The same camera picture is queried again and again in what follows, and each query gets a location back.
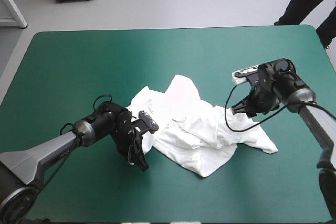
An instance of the black cable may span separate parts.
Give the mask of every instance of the black cable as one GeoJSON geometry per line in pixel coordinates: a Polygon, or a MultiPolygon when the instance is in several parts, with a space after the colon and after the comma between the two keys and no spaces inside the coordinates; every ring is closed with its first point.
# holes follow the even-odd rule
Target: black cable
{"type": "Polygon", "coordinates": [[[227,100],[226,100],[225,107],[224,107],[224,118],[225,118],[226,126],[227,126],[231,131],[233,131],[233,132],[244,132],[244,131],[248,131],[248,130],[250,130],[250,129],[252,129],[252,128],[254,128],[254,127],[256,127],[256,126],[258,126],[258,125],[260,125],[260,124],[262,124],[262,123],[264,123],[264,122],[266,122],[267,120],[271,119],[273,116],[279,114],[281,111],[283,111],[283,110],[284,110],[285,108],[287,108],[288,106],[295,105],[295,104],[302,104],[302,106],[303,106],[303,105],[306,105],[306,106],[311,106],[311,107],[318,108],[318,109],[324,111],[326,114],[328,114],[330,117],[332,117],[332,118],[336,121],[336,117],[335,117],[333,114],[331,114],[330,111],[328,111],[327,109],[325,109],[324,107],[322,107],[322,106],[320,106],[320,105],[317,105],[317,104],[312,103],[312,102],[291,102],[291,103],[288,103],[288,104],[286,104],[285,106],[283,106],[281,109],[277,110],[277,111],[276,111],[275,113],[273,113],[272,115],[270,115],[270,116],[268,116],[267,118],[261,120],[259,123],[256,123],[256,124],[254,124],[254,125],[252,125],[252,126],[246,128],[246,129],[243,129],[243,130],[234,130],[233,128],[231,128],[231,127],[229,126],[229,124],[228,124],[228,122],[227,122],[226,110],[227,110],[227,104],[229,103],[229,100],[230,100],[230,98],[231,98],[231,95],[232,95],[233,91],[236,89],[236,87],[238,87],[238,85],[235,85],[235,86],[232,88],[232,90],[231,90],[231,92],[230,92],[230,94],[229,94],[229,96],[228,96],[228,98],[227,98],[227,100]]]}
{"type": "MultiPolygon", "coordinates": [[[[77,131],[77,129],[75,128],[75,126],[74,126],[72,123],[67,123],[67,124],[65,124],[65,125],[61,128],[61,130],[60,130],[60,135],[62,135],[62,131],[64,130],[64,128],[65,128],[66,126],[69,126],[69,125],[72,126],[72,130],[71,130],[71,131],[75,131],[74,134],[77,135],[78,131],[77,131]]],[[[40,193],[44,190],[44,188],[46,188],[46,186],[49,184],[49,182],[50,182],[50,181],[53,179],[53,177],[58,173],[58,171],[61,169],[62,165],[66,162],[66,160],[68,159],[68,157],[70,156],[70,154],[76,149],[76,147],[77,147],[79,141],[80,141],[80,138],[78,138],[78,137],[74,140],[74,144],[72,145],[71,149],[69,149],[67,155],[63,157],[62,162],[59,164],[59,166],[57,166],[57,168],[54,170],[54,172],[49,176],[49,178],[47,179],[47,181],[44,182],[44,184],[42,185],[42,187],[41,187],[41,189],[39,190],[38,194],[40,194],[40,193]]]]}

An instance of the green table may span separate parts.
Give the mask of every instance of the green table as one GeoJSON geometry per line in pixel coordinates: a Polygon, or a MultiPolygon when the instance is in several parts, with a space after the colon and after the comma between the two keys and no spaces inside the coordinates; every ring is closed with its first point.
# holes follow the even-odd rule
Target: green table
{"type": "MultiPolygon", "coordinates": [[[[286,57],[336,113],[335,72],[310,26],[230,27],[38,33],[0,106],[0,152],[58,135],[92,112],[102,93],[127,106],[144,86],[165,91],[175,74],[190,77],[202,99],[224,105],[231,72],[286,57]]],[[[242,85],[232,104],[242,99],[242,85]]],[[[330,219],[318,186],[320,146],[288,111],[263,128],[279,148],[268,155],[239,145],[208,178],[152,149],[141,172],[110,137],[76,150],[39,196],[28,218],[52,221],[317,222],[330,219]]]]}

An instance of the gray floor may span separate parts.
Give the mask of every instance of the gray floor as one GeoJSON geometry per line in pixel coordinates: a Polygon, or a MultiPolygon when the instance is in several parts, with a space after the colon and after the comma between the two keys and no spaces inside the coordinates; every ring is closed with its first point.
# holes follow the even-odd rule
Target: gray floor
{"type": "MultiPolygon", "coordinates": [[[[0,78],[0,101],[37,32],[271,25],[290,0],[91,0],[62,4],[52,0],[14,1],[28,27],[20,29],[21,35],[0,29],[0,39],[5,37],[7,41],[0,43],[0,73],[7,63],[0,78]]],[[[325,0],[303,23],[318,27],[334,6],[335,0],[325,0]]],[[[327,53],[335,68],[336,42],[327,53]]]]}

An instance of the white cloth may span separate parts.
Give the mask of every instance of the white cloth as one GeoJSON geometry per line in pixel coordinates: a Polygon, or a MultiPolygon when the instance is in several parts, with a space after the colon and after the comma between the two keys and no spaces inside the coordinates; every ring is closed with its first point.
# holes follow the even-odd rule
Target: white cloth
{"type": "MultiPolygon", "coordinates": [[[[224,165],[234,154],[237,143],[261,148],[266,153],[278,149],[260,126],[249,131],[230,131],[224,120],[224,108],[213,107],[201,100],[191,79],[176,75],[165,93],[144,87],[128,107],[133,115],[145,110],[160,129],[146,133],[143,151],[152,146],[186,169],[206,177],[224,165]]],[[[246,114],[232,115],[227,120],[234,129],[254,124],[246,114]]]]}

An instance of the white table leg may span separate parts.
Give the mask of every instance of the white table leg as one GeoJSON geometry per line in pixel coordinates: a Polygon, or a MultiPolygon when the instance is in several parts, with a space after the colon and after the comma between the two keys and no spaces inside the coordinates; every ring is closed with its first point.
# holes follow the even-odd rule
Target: white table leg
{"type": "MultiPolygon", "coordinates": [[[[27,27],[27,21],[23,17],[23,15],[20,12],[20,10],[17,8],[17,6],[14,3],[14,1],[13,0],[3,0],[3,2],[7,6],[9,12],[11,13],[11,15],[16,20],[16,22],[19,25],[19,27],[26,28],[27,27]]],[[[4,22],[4,25],[8,26],[8,24],[13,24],[13,21],[8,20],[7,22],[4,22]]]]}

